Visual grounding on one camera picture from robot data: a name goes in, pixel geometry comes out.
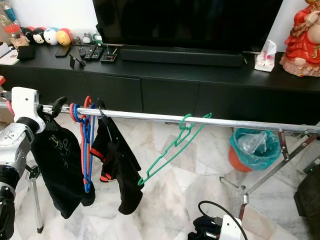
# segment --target green hanger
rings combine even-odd
[[[149,169],[146,171],[146,179],[144,180],[143,178],[140,178],[138,185],[141,186],[143,185],[146,181],[148,181],[153,175],[155,175],[157,172],[159,172],[164,166],[166,166],[168,163],[170,163],[173,159],[175,159],[176,156],[178,156],[188,145],[189,143],[192,142],[192,140],[197,136],[197,134],[204,128],[205,125],[201,125],[201,127],[198,129],[198,131],[196,131],[196,133],[193,135],[193,137],[183,146],[183,148],[181,148],[180,151],[178,151],[170,160],[168,160],[166,163],[164,163],[161,167],[159,167],[157,170],[155,170],[153,173],[150,174],[151,169],[159,162],[160,159],[162,159],[167,152],[169,151],[169,149],[174,145],[175,147],[179,146],[190,134],[191,134],[191,130],[192,128],[196,125],[196,124],[191,124],[191,126],[183,126],[184,121],[186,120],[186,118],[191,117],[191,113],[187,114],[184,116],[184,118],[180,121],[179,124],[179,129],[180,134],[179,136],[166,148],[166,150],[164,151],[164,153],[159,156],[155,162],[151,165],[151,167],[149,167]],[[204,116],[204,118],[210,119],[212,116],[212,113],[209,113],[207,115]],[[182,138],[182,134],[184,133],[184,131],[188,131],[188,133]]]

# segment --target smartphone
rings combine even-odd
[[[56,57],[56,58],[65,57],[65,56],[68,54],[70,48],[71,48],[71,45],[61,46],[61,47],[59,48],[59,50],[56,52],[55,57]]]

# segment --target tv screen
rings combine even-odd
[[[105,44],[261,51],[283,0],[93,0]]]

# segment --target black cable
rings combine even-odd
[[[222,209],[223,211],[225,211],[232,218],[232,220],[238,225],[238,227],[240,228],[240,230],[241,230],[241,232],[242,232],[242,234],[244,236],[244,239],[248,240],[247,235],[246,235],[244,229],[242,228],[242,226],[238,223],[238,221],[235,219],[235,217],[230,212],[227,211],[227,209],[225,209],[223,206],[220,206],[219,204],[217,204],[217,203],[215,203],[213,201],[207,201],[207,200],[201,201],[198,204],[199,211],[202,213],[202,215],[207,216],[208,218],[212,218],[212,217],[208,216],[207,214],[204,213],[204,211],[201,210],[201,207],[200,207],[201,204],[212,204],[212,205],[215,205],[218,208]]]

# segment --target tsum tsum plush toy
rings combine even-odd
[[[45,38],[44,38],[45,30],[46,29],[44,27],[37,27],[35,30],[32,31],[33,40],[37,44],[43,44],[45,42]]]
[[[27,27],[21,27],[21,30],[23,34],[26,36],[26,38],[30,41],[30,43],[32,43],[34,41],[32,32],[35,30],[35,28],[32,26],[27,26]]]
[[[44,40],[50,45],[58,44],[57,32],[58,28],[56,27],[47,28],[43,33]]]
[[[59,31],[56,32],[56,39],[58,40],[58,43],[60,43],[63,46],[69,45],[72,39],[69,29],[59,29]]]

